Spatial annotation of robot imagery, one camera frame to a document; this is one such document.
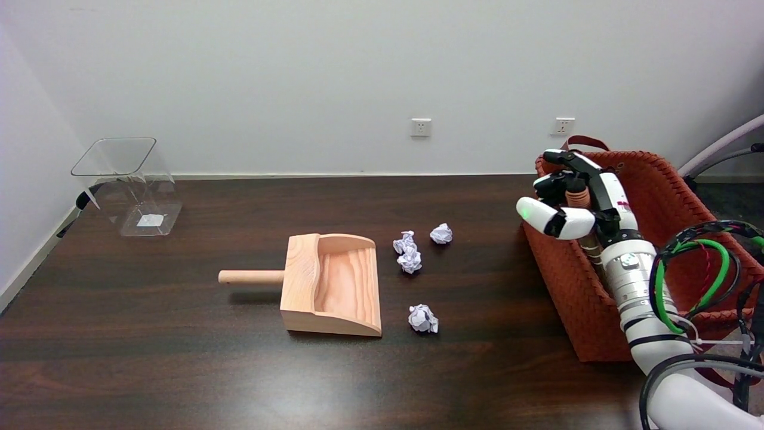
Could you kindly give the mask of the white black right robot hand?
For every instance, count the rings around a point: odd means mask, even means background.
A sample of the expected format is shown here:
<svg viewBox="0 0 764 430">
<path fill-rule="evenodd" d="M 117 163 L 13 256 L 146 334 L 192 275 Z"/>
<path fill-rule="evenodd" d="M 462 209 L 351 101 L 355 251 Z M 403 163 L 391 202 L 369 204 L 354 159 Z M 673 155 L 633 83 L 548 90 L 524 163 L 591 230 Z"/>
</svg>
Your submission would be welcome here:
<svg viewBox="0 0 764 430">
<path fill-rule="evenodd" d="M 549 149 L 542 159 L 560 170 L 533 182 L 535 198 L 525 196 L 516 203 L 516 211 L 532 228 L 559 240 L 594 232 L 604 248 L 644 239 L 614 172 L 570 150 Z"/>
</svg>

